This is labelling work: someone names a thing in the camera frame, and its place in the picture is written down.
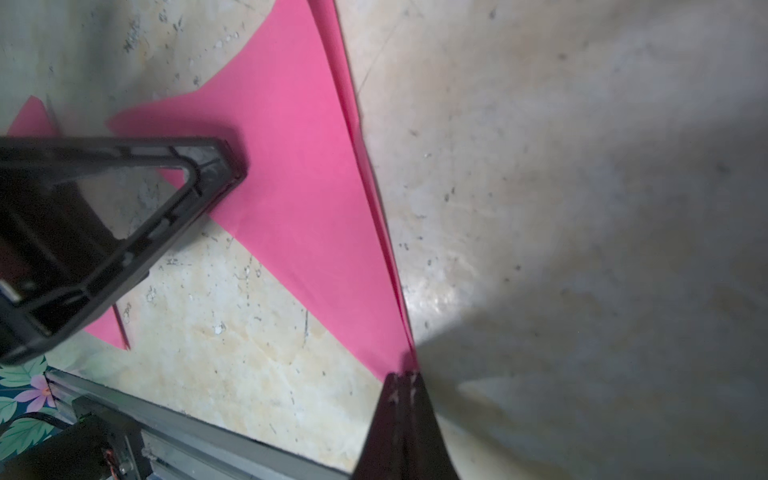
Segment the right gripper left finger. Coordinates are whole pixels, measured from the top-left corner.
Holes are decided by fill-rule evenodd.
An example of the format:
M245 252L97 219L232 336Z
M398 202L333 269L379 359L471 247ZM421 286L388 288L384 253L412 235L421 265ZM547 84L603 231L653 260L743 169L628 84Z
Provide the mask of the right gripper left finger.
M413 372L390 373L385 378L351 479L413 478L406 435L412 379Z

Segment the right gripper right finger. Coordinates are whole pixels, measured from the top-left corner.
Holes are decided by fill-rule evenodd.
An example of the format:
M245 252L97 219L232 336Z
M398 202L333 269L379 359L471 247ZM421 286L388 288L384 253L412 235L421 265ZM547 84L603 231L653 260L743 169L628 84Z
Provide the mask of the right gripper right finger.
M409 478L458 479L450 459L424 379L409 374Z

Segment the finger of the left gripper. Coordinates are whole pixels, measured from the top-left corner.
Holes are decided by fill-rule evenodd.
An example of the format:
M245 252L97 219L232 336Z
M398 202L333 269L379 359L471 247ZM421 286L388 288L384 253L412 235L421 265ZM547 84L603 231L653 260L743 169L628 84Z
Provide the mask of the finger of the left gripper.
M25 363L95 321L246 172L212 137L3 138L2 363ZM118 232L128 181L159 173L179 186Z

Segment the pink square paper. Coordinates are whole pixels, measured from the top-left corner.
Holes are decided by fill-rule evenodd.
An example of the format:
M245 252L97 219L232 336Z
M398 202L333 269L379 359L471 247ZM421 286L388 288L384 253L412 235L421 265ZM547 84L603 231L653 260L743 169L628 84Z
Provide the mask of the pink square paper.
M44 103L39 98L30 96L11 123L7 135L54 138L59 137L60 132L53 125ZM117 349L130 349L117 305L109 307L98 319L87 325L84 331Z

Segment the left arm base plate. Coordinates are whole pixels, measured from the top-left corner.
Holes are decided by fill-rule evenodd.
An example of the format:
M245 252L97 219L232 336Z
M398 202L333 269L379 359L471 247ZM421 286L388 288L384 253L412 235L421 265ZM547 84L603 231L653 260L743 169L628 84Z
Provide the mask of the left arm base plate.
M69 423L43 410L1 427L3 479L148 479L141 424L81 396Z

